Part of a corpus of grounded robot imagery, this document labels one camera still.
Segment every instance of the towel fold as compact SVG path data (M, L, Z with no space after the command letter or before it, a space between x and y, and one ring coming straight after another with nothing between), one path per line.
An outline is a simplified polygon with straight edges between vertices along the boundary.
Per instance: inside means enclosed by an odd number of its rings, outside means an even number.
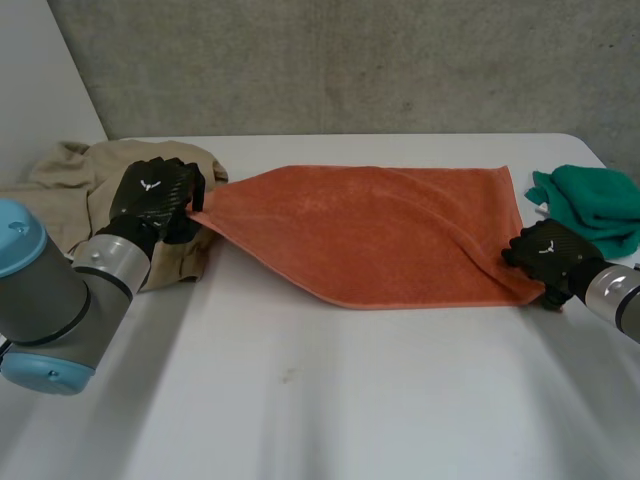
M522 305L541 293L500 255L522 228L506 167L284 167L209 193L193 218L345 307Z
M0 187L0 197L26 205L45 224L60 250L80 252L92 233L109 224L111 202L126 168L155 157L197 163L207 191L227 182L227 173L216 158L195 145L137 140L93 146L64 142L34 166L25 183ZM200 229L187 244L158 243L143 290L198 280L216 237L214 232Z
M547 203L551 218L593 242L605 258L635 252L640 242L640 190L627 175L606 168L564 165L533 172L526 197Z

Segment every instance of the table surface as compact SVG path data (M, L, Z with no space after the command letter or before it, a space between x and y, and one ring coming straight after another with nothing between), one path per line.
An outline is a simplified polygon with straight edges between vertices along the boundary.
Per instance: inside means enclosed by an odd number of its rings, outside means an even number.
M525 225L540 218L523 197L532 170L602 166L556 134L176 140L232 180L508 165ZM640 348L577 300L562 314L352 311L220 242L199 284L135 299L81 395L0 382L0 477L637 479L639 411Z

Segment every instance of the robotic hand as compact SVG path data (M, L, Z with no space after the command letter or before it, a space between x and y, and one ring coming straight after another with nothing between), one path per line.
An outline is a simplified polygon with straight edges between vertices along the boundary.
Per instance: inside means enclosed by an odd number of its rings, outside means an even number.
M590 242L555 220L525 228L505 261L545 284L542 306L557 310L576 295L590 310L640 342L640 272L608 263Z
M81 392L133 296L158 241L186 243L198 225L205 181L195 164L155 158L125 172L99 230L69 265L22 205L0 200L2 375L44 393Z

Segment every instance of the crumpled beige fabric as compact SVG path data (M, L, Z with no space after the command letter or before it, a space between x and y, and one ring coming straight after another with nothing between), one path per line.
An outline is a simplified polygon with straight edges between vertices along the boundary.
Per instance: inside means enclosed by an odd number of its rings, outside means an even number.
M206 150L195 145L117 140L97 143L59 143L35 165L27 182L0 188L0 197L26 205L47 227L63 252L80 252L83 242L109 223L109 209L126 168L138 160L177 157L197 163L211 191L227 183L226 170ZM218 235L202 228L184 245L156 245L144 290L200 279L209 249Z

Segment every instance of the crumpled green cloth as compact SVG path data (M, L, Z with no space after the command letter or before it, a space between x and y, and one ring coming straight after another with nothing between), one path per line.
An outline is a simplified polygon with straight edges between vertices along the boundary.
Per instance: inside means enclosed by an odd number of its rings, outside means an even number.
M547 203L551 218L593 242L605 258L635 252L640 243L640 190L626 174L607 168L564 165L533 172L525 196Z

